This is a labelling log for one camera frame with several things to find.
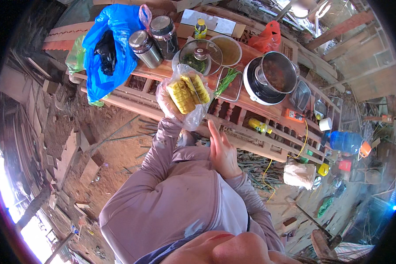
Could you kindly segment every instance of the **finger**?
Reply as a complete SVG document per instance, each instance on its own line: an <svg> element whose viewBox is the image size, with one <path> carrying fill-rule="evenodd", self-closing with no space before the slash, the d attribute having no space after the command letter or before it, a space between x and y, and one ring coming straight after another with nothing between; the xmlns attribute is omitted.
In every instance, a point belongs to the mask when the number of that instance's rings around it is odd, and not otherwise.
<svg viewBox="0 0 396 264"><path fill-rule="evenodd" d="M212 161L216 158L216 145L214 145L214 139L210 137L210 158Z"/></svg>
<svg viewBox="0 0 396 264"><path fill-rule="evenodd" d="M221 136L221 138L222 138L223 144L224 144L225 146L227 146L227 147L230 147L230 143L229 143L229 140L227 139L226 133L225 133L225 132L221 132L221 133L220 133L220 136Z"/></svg>
<svg viewBox="0 0 396 264"><path fill-rule="evenodd" d="M220 137L220 133L216 128L216 125L212 120L208 120L208 128L210 129L210 133L213 136L213 142L216 145L216 148L219 148L222 144L222 139Z"/></svg>

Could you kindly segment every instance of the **glass lid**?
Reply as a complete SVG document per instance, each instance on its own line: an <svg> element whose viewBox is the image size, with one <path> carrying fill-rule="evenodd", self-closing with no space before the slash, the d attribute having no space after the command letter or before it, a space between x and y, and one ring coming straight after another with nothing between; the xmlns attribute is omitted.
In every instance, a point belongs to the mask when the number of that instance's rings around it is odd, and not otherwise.
<svg viewBox="0 0 396 264"><path fill-rule="evenodd" d="M179 53L179 63L189 65L204 76L214 74L223 62L222 51L216 44L205 39L186 43Z"/></svg>

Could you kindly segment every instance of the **hand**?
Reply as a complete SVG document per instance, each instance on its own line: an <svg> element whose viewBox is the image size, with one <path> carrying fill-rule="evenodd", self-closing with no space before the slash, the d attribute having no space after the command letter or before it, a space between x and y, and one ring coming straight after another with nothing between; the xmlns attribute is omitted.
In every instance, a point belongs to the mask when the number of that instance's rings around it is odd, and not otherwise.
<svg viewBox="0 0 396 264"><path fill-rule="evenodd" d="M208 128L211 132L211 161L216 171L223 179L239 176L242 170L238 166L237 151L227 140L226 133L219 133L214 122L208 120Z"/></svg>

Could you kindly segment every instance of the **person's lips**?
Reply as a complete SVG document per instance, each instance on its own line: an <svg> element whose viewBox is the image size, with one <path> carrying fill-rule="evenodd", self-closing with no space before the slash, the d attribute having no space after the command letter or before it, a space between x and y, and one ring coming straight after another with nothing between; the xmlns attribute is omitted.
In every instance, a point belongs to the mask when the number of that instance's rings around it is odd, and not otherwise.
<svg viewBox="0 0 396 264"><path fill-rule="evenodd" d="M223 238L223 237L230 237L230 236L232 236L232 237L234 237L235 235L233 235L233 234L228 234L228 233L226 233L226 234L220 234L220 235L216 235L215 237L213 237L213 238L210 238L210 240L216 240L216 239L219 239L219 238Z"/></svg>

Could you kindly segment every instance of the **blue water jug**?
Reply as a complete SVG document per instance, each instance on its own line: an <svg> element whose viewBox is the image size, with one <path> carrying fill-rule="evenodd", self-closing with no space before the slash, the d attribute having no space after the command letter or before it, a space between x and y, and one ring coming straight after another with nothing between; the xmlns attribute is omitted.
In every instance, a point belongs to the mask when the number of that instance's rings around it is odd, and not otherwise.
<svg viewBox="0 0 396 264"><path fill-rule="evenodd" d="M362 138L357 133L333 131L330 137L332 150L339 150L352 155L358 153L361 143Z"/></svg>

